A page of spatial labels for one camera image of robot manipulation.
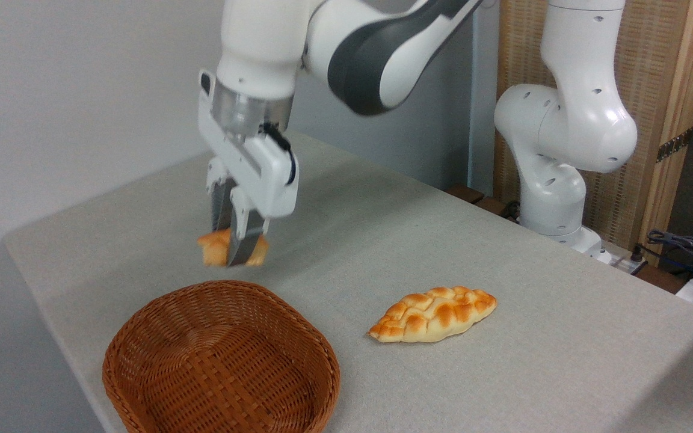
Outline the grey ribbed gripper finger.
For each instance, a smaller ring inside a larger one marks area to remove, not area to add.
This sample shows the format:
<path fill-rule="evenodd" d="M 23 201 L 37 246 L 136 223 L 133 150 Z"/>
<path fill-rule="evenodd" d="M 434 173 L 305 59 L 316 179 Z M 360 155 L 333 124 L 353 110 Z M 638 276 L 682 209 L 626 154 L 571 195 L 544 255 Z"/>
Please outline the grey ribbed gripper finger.
<path fill-rule="evenodd" d="M 229 194 L 229 249 L 227 266 L 247 264 L 268 224 L 252 203 L 250 197 L 238 186 Z"/>
<path fill-rule="evenodd" d="M 208 164 L 206 191 L 211 198 L 212 232 L 229 229 L 233 217 L 233 203 L 230 199 L 236 181 L 226 169 L 220 158 L 212 158 Z"/>

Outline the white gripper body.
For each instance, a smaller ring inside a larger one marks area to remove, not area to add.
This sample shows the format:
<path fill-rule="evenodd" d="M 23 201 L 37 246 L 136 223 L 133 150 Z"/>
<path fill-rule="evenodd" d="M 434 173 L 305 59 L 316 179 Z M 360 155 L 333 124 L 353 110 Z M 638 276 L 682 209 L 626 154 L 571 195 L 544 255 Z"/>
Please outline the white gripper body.
<path fill-rule="evenodd" d="M 286 217 L 296 206 L 298 161 L 283 135 L 291 109 L 291 97 L 256 99 L 200 71 L 200 134 L 264 218 Z"/>

